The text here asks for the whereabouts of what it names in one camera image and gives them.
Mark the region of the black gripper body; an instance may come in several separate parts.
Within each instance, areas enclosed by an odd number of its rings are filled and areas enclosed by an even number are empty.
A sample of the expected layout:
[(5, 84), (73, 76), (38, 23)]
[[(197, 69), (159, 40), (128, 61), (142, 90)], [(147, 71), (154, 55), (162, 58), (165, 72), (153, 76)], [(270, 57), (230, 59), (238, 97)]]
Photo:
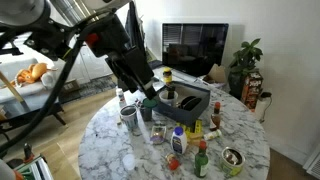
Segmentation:
[(152, 81), (154, 73), (136, 47), (128, 49), (128, 34), (115, 14), (87, 25), (85, 42), (96, 57), (106, 55), (106, 63), (130, 92)]

